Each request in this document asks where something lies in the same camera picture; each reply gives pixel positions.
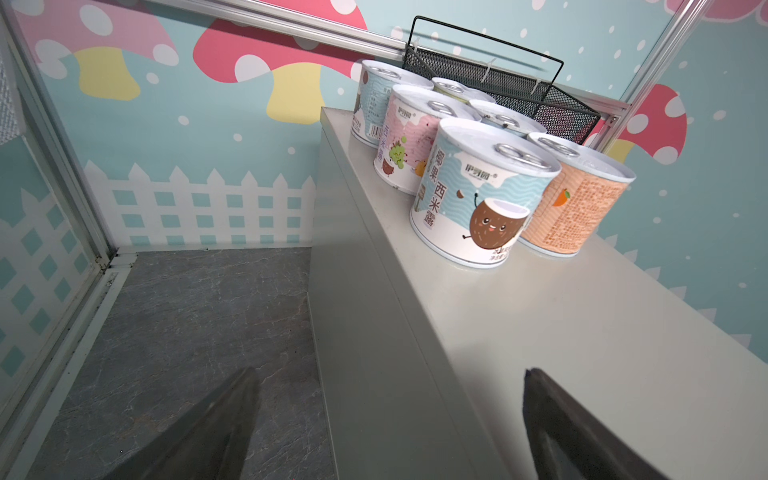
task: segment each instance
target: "canned dessert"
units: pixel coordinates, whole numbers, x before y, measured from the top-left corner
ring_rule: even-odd
[[[559,159],[563,171],[544,192],[521,242],[548,255],[572,257],[636,176],[613,158],[564,138],[533,133],[528,139]]]
[[[436,91],[395,85],[373,166],[394,188],[416,195],[441,118],[479,121],[466,104]]]
[[[435,91],[439,91],[444,95],[453,97],[463,103],[469,103],[470,100],[485,100],[495,103],[496,100],[491,95],[484,91],[477,90],[476,88],[470,88],[463,84],[458,83],[455,80],[448,78],[435,77],[432,79],[432,83],[435,84]]]
[[[507,259],[561,166],[552,153],[508,131],[445,118],[410,212],[429,248],[461,265]]]
[[[544,125],[511,108],[485,100],[470,100],[469,105],[480,114],[482,123],[504,128],[519,137],[525,138],[534,132],[547,133]]]
[[[432,82],[412,71],[388,63],[363,60],[360,83],[357,85],[352,133],[369,147],[378,147],[384,127],[384,116],[389,105],[392,87],[397,84],[432,90]]]

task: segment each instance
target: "wire basket handle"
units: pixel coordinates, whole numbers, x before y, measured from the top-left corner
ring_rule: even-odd
[[[565,65],[565,63],[562,60],[560,60],[559,58],[555,58],[555,57],[552,57],[550,55],[546,55],[545,53],[542,53],[540,51],[531,50],[530,48],[526,48],[526,47],[523,47],[522,45],[517,45],[515,43],[511,43],[510,41],[501,40],[499,38],[495,38],[495,37],[492,37],[490,35],[486,35],[484,33],[478,33],[476,31],[472,31],[472,30],[469,30],[467,28],[459,27],[458,25],[453,25],[453,24],[450,24],[450,23],[441,22],[439,20],[435,20],[434,18],[422,17],[421,15],[417,15],[416,17],[413,17],[413,23],[411,24],[411,31],[408,34],[408,42],[406,43],[406,50],[409,49],[409,48],[414,49],[411,46],[412,45],[411,40],[413,39],[413,32],[416,30],[416,21],[418,21],[418,20],[423,20],[424,22],[429,22],[429,23],[434,23],[434,24],[437,24],[437,25],[442,25],[443,27],[453,28],[454,30],[463,31],[464,33],[469,33],[470,35],[476,35],[478,37],[487,38],[488,40],[496,41],[498,43],[502,43],[502,44],[507,45],[509,47],[518,48],[518,49],[526,51],[528,53],[532,53],[534,55],[538,55],[538,56],[540,56],[542,58],[547,58],[549,60],[556,61],[557,63],[560,64],[560,66],[558,67],[558,70],[554,73],[554,77],[552,77],[551,80],[547,80],[547,83],[549,83],[550,85],[554,84],[554,80],[558,77],[558,75],[560,74],[560,71],[563,69],[563,66]]]

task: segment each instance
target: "mushroom illustration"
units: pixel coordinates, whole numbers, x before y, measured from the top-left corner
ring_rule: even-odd
[[[674,163],[685,145],[688,122],[680,95],[656,84],[607,152],[621,163],[637,145],[662,165]]]
[[[352,0],[272,0],[270,3],[357,28],[365,28]],[[320,120],[325,105],[320,69],[326,66],[358,80],[361,57],[352,51],[272,31],[216,20],[194,48],[194,61],[204,74],[224,83],[247,81],[272,71],[274,86],[266,114],[292,124]]]
[[[664,9],[673,14],[682,4],[683,0],[665,0]],[[715,0],[704,14],[704,20],[738,22],[753,13],[760,24],[768,25],[768,2],[765,0]]]
[[[123,50],[164,65],[179,63],[168,33],[136,0],[14,0],[11,6],[40,70],[51,78],[66,78],[61,59],[74,54],[86,95],[128,101],[141,93],[125,66]]]

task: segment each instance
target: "yellow mushroom stem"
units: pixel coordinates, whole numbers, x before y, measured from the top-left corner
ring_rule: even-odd
[[[320,65],[294,63],[272,70],[272,88],[266,114],[288,124],[309,125],[320,120],[325,106],[320,94]]]
[[[86,95],[129,101],[141,93],[128,67],[123,51],[115,47],[93,47],[74,53],[80,64],[80,90]]]
[[[634,147],[635,144],[630,142],[629,140],[616,140],[611,145],[610,148],[605,152],[605,154],[617,162],[624,163],[625,160],[627,160],[627,155],[629,155],[629,151],[632,150],[632,147]]]

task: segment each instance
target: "orange can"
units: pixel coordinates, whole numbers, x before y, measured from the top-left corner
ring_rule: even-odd
[[[572,257],[634,181],[632,170],[589,147],[550,134],[528,139],[551,152],[562,172],[549,184],[520,241],[554,257]]]

